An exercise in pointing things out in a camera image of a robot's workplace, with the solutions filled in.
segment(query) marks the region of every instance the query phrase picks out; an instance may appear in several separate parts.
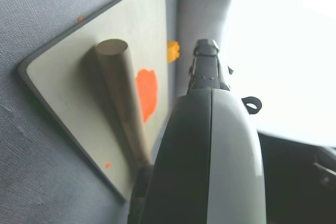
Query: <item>cutting board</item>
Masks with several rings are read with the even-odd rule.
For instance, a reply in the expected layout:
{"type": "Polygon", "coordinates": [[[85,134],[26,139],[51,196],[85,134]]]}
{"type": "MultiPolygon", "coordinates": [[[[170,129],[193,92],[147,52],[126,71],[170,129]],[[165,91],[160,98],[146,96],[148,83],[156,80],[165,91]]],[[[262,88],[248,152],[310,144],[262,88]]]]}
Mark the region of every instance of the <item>cutting board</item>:
{"type": "Polygon", "coordinates": [[[97,169],[125,198],[136,168],[114,104],[108,104],[92,49],[117,38],[129,45],[134,76],[154,70],[157,104],[144,128],[153,147],[168,113],[165,0],[116,0],[26,58],[19,73],[97,169]]]}

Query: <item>wooden cylinder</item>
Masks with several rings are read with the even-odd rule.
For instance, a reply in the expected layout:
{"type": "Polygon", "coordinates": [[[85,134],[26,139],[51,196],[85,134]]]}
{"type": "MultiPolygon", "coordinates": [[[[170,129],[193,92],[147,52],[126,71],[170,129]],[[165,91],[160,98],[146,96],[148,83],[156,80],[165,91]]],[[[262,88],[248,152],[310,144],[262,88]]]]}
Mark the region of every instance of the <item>wooden cylinder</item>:
{"type": "Polygon", "coordinates": [[[109,39],[96,46],[96,56],[131,153],[139,167],[152,164],[146,140],[128,44],[109,39]]]}

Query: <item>black loop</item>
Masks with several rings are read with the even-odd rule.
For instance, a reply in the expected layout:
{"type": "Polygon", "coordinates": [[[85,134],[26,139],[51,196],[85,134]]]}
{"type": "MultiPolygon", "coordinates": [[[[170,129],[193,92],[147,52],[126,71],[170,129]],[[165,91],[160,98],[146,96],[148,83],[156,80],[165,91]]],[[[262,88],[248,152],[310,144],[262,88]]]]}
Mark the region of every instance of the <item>black loop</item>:
{"type": "Polygon", "coordinates": [[[261,101],[256,97],[245,97],[242,98],[241,100],[243,101],[243,104],[245,105],[248,113],[251,115],[257,114],[263,107],[261,101]],[[256,109],[250,107],[248,104],[253,104],[256,107],[256,109]]]}

